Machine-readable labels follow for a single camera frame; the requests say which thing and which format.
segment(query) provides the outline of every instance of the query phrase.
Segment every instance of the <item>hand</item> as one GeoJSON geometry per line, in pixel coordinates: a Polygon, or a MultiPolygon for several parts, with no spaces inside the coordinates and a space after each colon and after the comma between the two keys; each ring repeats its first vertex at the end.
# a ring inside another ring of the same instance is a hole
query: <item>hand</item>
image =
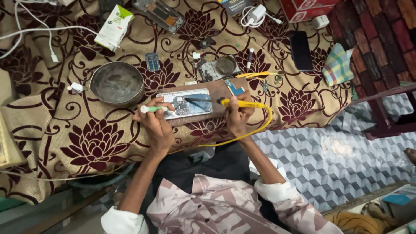
{"type": "MultiPolygon", "coordinates": [[[[171,103],[163,102],[163,100],[164,97],[154,98],[149,101],[146,106],[162,106],[167,107],[171,111],[175,111],[175,108],[171,103]]],[[[147,135],[150,138],[150,152],[155,156],[163,155],[163,157],[165,157],[169,148],[175,141],[172,127],[166,122],[162,109],[144,114],[140,111],[140,107],[142,106],[143,105],[137,106],[133,120],[139,122],[146,130],[147,135]]]]}
{"type": "Polygon", "coordinates": [[[250,92],[245,91],[238,96],[232,96],[230,106],[225,110],[228,131],[236,138],[247,134],[247,121],[254,113],[254,108],[238,107],[237,100],[252,102],[250,92]]]}

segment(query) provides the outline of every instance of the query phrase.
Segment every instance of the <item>black trousers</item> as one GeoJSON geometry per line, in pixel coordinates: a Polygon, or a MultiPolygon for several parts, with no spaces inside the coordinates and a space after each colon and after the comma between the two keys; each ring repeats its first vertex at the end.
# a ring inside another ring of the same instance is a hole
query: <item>black trousers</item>
{"type": "MultiPolygon", "coordinates": [[[[183,151],[167,155],[160,162],[153,177],[153,195],[156,196],[163,178],[169,180],[184,192],[191,194],[195,174],[203,174],[218,179],[242,180],[254,185],[255,180],[250,180],[248,156],[237,141],[215,147],[214,156],[206,162],[192,163],[192,161],[193,159],[183,151]]],[[[289,230],[278,219],[272,203],[264,200],[260,195],[258,196],[262,202],[260,213],[263,217],[289,230]]]]}

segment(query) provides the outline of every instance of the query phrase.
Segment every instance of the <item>smartphone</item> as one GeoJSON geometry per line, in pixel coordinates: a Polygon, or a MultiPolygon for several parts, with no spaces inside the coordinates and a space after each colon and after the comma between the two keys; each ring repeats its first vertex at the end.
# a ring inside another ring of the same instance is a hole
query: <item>smartphone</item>
{"type": "Polygon", "coordinates": [[[313,71],[311,51],[305,31],[289,31],[292,59],[300,72],[313,71]]]}

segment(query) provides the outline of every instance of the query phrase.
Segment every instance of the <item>person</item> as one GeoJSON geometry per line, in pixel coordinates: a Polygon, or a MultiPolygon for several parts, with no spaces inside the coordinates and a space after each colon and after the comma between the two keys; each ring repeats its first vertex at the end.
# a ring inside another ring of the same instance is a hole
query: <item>person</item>
{"type": "MultiPolygon", "coordinates": [[[[253,108],[239,108],[237,100],[251,102],[250,93],[232,96],[226,108],[227,129],[234,137],[247,133],[254,113],[253,108]]],[[[163,97],[147,105],[174,110],[163,97]]],[[[118,206],[101,218],[106,233],[149,232],[138,213],[152,182],[156,196],[147,215],[159,233],[342,234],[285,181],[251,137],[218,146],[208,161],[192,163],[184,152],[167,155],[175,137],[163,110],[137,112],[133,120],[146,130],[150,147],[118,206]],[[254,186],[249,184],[247,156],[261,175],[254,186]]]]}

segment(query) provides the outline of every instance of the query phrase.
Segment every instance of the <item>red box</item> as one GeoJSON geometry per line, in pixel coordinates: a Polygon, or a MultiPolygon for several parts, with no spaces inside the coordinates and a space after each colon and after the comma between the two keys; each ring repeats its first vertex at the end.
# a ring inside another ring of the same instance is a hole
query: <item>red box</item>
{"type": "Polygon", "coordinates": [[[283,12],[289,23],[308,21],[320,15],[328,14],[334,6],[315,7],[306,10],[297,10],[292,0],[280,0],[283,12]]]}
{"type": "Polygon", "coordinates": [[[292,0],[297,10],[334,6],[339,0],[292,0]]]}

